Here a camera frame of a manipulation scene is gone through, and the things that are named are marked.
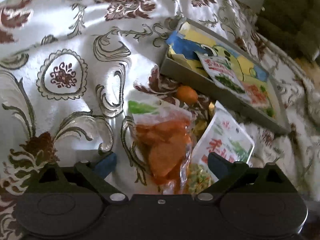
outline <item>floral pattern fabric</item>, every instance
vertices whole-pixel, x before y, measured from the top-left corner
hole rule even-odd
[[[320,199],[320,95],[252,31],[235,0],[2,0],[0,11],[0,240],[22,236],[16,199],[46,163],[73,166],[112,150],[118,165],[107,182],[129,196],[158,193],[130,137],[128,100],[153,94],[208,121],[208,97],[189,107],[174,97],[179,84],[159,74],[164,41],[182,17],[238,44],[274,76],[290,134],[232,114],[256,141],[253,166],[276,162],[300,192]]]

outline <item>transparent plastic wrapper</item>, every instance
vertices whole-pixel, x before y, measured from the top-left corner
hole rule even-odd
[[[208,168],[208,155],[215,152],[230,162],[249,162],[254,141],[221,105],[215,103],[214,116],[195,146],[188,170],[186,192],[198,194],[218,179]]]
[[[132,135],[163,194],[180,194],[193,149],[192,114],[154,96],[130,100]]]

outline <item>paisley pattern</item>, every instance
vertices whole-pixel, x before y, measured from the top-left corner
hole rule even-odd
[[[38,72],[36,85],[39,92],[48,99],[79,99],[87,90],[87,66],[84,60],[70,49],[51,53]]]
[[[236,43],[273,75],[292,131],[277,137],[232,112],[256,142],[251,164],[276,162],[296,188],[320,199],[320,94],[283,51],[252,30],[235,0],[6,0],[0,3],[0,240],[19,239],[17,196],[46,164],[72,166],[117,153],[105,180],[127,195],[156,194],[132,140],[128,100],[143,92],[209,121],[161,76],[165,40],[182,17]]]

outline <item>silver rivet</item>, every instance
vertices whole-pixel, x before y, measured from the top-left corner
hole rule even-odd
[[[110,195],[110,199],[112,201],[123,201],[125,199],[125,195],[122,193],[113,193]]]
[[[213,199],[213,196],[210,193],[200,193],[198,199],[202,201],[210,201]]]

